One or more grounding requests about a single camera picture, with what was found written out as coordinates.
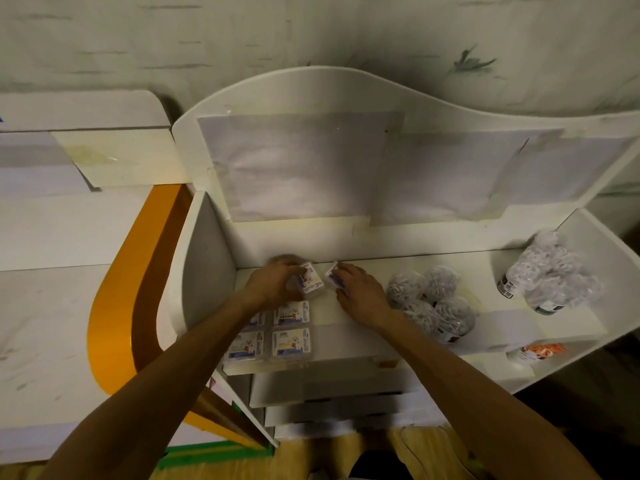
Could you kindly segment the person's left hand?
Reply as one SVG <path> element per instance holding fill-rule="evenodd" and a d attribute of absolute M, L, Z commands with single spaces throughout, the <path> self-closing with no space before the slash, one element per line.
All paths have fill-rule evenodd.
<path fill-rule="evenodd" d="M 237 295 L 248 310 L 261 312 L 275 310 L 292 301 L 302 301 L 304 295 L 286 288 L 286 271 L 270 259 L 250 275 L 244 288 Z"/>

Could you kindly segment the person's right hand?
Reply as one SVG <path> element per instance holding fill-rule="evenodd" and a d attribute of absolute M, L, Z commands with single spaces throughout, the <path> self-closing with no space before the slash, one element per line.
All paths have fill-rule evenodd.
<path fill-rule="evenodd" d="M 345 313 L 372 330 L 386 330 L 396 312 L 389 306 L 380 282 L 363 268 L 345 262 L 339 262 L 335 274 L 345 284 L 347 298 L 338 300 Z"/>

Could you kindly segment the person's left forearm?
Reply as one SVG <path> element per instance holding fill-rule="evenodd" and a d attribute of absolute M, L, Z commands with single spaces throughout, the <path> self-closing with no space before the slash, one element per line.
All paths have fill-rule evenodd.
<path fill-rule="evenodd" d="M 235 292 L 92 411 L 38 480 L 149 480 L 186 414 L 265 293 Z"/>

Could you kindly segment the person's right forearm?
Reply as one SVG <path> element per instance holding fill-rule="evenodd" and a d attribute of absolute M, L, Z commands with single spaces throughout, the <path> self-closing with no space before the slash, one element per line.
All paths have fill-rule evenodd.
<path fill-rule="evenodd" d="M 556 427 L 402 313 L 386 310 L 371 324 L 496 480 L 602 480 Z"/>

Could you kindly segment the white paper sheet taped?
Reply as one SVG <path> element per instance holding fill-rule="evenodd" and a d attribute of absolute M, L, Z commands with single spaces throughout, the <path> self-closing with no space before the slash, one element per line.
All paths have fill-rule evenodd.
<path fill-rule="evenodd" d="M 636 137 L 532 136 L 501 169 L 488 205 L 546 205 L 578 199 L 629 149 Z"/>
<path fill-rule="evenodd" d="M 397 111 L 198 119 L 235 223 L 369 213 Z"/>
<path fill-rule="evenodd" d="M 476 220 L 533 130 L 402 134 L 388 144 L 372 226 Z"/>

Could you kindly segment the white wooden shelf unit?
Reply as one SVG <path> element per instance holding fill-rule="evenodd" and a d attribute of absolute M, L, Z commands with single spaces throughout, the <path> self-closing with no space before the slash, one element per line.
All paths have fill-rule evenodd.
<path fill-rule="evenodd" d="M 325 114 L 397 111 L 402 134 L 533 130 L 563 137 L 636 137 L 629 149 L 578 199 L 546 205 L 486 207 L 476 220 L 372 226 L 363 217 L 235 223 L 230 219 L 198 119 L 228 114 Z M 352 262 L 386 283 L 397 271 L 446 265 L 462 278 L 461 294 L 481 311 L 475 330 L 453 349 L 510 393 L 516 393 L 640 328 L 640 256 L 588 205 L 640 156 L 640 111 L 574 118 L 539 118 L 460 107 L 359 70 L 307 67 L 253 77 L 207 97 L 172 127 L 195 187 L 166 286 L 178 335 L 240 288 L 274 255 L 312 261 L 324 274 L 336 260 Z M 497 282 L 518 250 L 540 230 L 556 228 L 605 284 L 594 304 L 545 316 L 523 298 L 505 298 Z M 532 365 L 508 361 L 531 344 L 566 351 Z"/>

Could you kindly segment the person's black trousers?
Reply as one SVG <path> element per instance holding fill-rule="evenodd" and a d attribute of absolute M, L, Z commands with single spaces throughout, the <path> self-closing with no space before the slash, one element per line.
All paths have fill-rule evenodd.
<path fill-rule="evenodd" d="M 365 480 L 414 480 L 406 464 L 394 451 L 363 452 L 352 466 L 348 478 Z"/>

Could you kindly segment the bubble-wrapped bottle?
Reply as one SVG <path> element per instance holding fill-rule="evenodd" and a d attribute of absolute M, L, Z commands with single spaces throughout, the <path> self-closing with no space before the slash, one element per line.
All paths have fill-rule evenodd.
<path fill-rule="evenodd" d="M 532 290 L 524 292 L 526 304 L 538 314 L 551 316 L 565 308 L 589 303 L 604 292 L 604 284 L 594 274 L 585 272 L 551 273 Z"/>
<path fill-rule="evenodd" d="M 579 259 L 568 243 L 568 238 L 558 230 L 539 231 L 497 282 L 497 290 L 510 299 L 535 290 L 546 279 L 576 273 Z"/>

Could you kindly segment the green floor tape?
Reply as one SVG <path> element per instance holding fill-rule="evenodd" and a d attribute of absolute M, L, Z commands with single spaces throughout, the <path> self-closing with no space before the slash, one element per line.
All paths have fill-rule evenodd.
<path fill-rule="evenodd" d="M 251 460 L 255 458 L 269 458 L 274 455 L 274 452 L 275 448 L 272 444 L 268 444 L 267 448 L 264 449 L 254 449 L 229 440 L 171 446 L 165 450 L 163 457 L 156 466 L 156 470 Z"/>

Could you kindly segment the orange and white packet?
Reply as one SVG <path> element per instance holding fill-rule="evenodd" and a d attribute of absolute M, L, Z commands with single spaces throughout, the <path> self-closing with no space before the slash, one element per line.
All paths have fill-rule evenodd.
<path fill-rule="evenodd" d="M 512 363 L 524 366 L 563 354 L 565 351 L 566 347 L 563 344 L 531 344 L 507 352 L 506 357 Z"/>

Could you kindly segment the white shelf unit orange edge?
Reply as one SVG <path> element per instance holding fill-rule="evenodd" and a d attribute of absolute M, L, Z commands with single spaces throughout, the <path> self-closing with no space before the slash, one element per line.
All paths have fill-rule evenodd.
<path fill-rule="evenodd" d="M 90 308 L 152 184 L 183 184 L 179 106 L 142 89 L 0 94 L 0 465 L 49 459 L 106 394 Z"/>

